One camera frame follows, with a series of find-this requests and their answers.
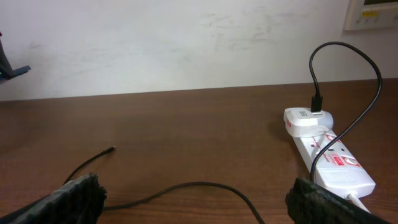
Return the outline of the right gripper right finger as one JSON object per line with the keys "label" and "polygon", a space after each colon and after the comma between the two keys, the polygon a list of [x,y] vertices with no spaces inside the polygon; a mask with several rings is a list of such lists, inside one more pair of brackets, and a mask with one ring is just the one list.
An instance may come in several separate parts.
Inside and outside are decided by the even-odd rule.
{"label": "right gripper right finger", "polygon": [[304,178],[295,180],[285,204],[295,224],[389,224]]}

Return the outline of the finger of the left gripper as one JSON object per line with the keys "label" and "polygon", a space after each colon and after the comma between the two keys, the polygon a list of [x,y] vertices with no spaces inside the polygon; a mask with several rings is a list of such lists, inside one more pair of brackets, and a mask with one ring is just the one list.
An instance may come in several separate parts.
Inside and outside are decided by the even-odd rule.
{"label": "finger of the left gripper", "polygon": [[26,65],[21,68],[13,69],[9,63],[6,54],[4,52],[2,42],[0,41],[0,69],[1,69],[1,84],[21,76],[31,70],[31,67]]}

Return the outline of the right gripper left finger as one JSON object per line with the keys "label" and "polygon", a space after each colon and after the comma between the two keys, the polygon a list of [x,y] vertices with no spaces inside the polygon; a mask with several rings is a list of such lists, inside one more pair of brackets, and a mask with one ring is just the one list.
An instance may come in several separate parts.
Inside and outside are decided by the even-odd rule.
{"label": "right gripper left finger", "polygon": [[106,190],[96,174],[71,180],[58,190],[1,217],[5,224],[96,224]]}

